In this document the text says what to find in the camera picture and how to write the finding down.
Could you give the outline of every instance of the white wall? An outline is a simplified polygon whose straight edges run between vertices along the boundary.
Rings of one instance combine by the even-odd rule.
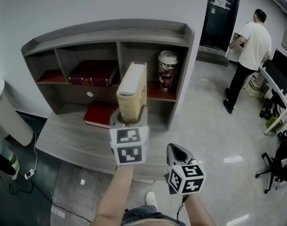
[[[287,55],[287,51],[281,45],[284,31],[287,30],[287,17],[270,0],[240,0],[233,32],[239,32],[247,22],[252,22],[252,16],[258,8],[267,15],[264,26],[271,35],[272,52],[278,49]]]
[[[32,38],[63,27],[117,18],[154,18],[188,23],[196,33],[191,70],[207,0],[0,0],[0,78],[17,110],[48,117],[51,109],[20,52]],[[188,83],[191,70],[186,77]]]

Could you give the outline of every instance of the white cube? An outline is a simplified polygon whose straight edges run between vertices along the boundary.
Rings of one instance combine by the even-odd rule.
[[[111,148],[118,165],[144,163],[149,147],[149,127],[111,129]]]
[[[171,166],[168,183],[178,194],[200,192],[206,179],[202,165],[197,161],[189,165]]]

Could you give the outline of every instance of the gray wooden shelf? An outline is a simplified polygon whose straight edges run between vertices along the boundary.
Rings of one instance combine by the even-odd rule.
[[[48,154],[93,170],[114,173],[109,130],[86,125],[83,118],[93,101],[118,104],[116,92],[132,62],[147,63],[148,158],[135,168],[135,178],[164,180],[166,147],[178,135],[194,31],[184,23],[154,19],[117,19],[79,24],[32,39],[22,46],[26,65],[53,112],[36,147]],[[158,55],[178,55],[177,74],[169,92],[159,87]],[[83,60],[117,60],[116,83],[110,87],[69,84],[71,71]]]

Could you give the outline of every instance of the person's foot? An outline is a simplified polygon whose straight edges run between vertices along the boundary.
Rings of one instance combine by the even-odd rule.
[[[12,167],[14,168],[14,170],[15,170],[15,175],[12,175],[12,176],[10,176],[13,180],[16,180],[16,178],[17,178],[17,175],[18,175],[18,172],[19,172],[19,169],[20,169],[20,163],[19,163],[19,161],[18,160],[16,160],[14,163],[13,163],[13,165],[12,165]]]
[[[156,196],[153,191],[149,191],[145,196],[145,201],[148,206],[154,206],[156,210],[158,210],[157,202],[156,202]]]
[[[229,105],[228,101],[227,101],[227,100],[224,100],[224,101],[223,101],[223,104],[224,104],[224,106],[225,106],[227,112],[228,112],[229,114],[231,114],[232,111],[233,111],[233,108]]]
[[[10,157],[8,158],[8,160],[10,161],[11,165],[13,165],[14,161],[15,161],[15,156],[14,154],[11,154]]]
[[[228,99],[228,95],[229,95],[229,88],[226,88],[226,90],[225,90],[225,95],[226,95],[226,98]]]

